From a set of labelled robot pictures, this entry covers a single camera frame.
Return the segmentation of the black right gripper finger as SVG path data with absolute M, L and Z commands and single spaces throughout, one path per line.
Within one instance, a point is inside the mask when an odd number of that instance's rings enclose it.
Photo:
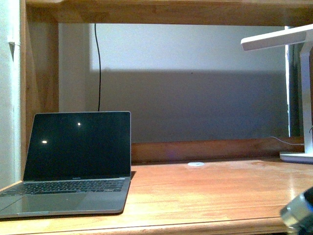
M 292 235 L 312 235 L 313 188 L 291 200 L 280 210 L 280 216 Z

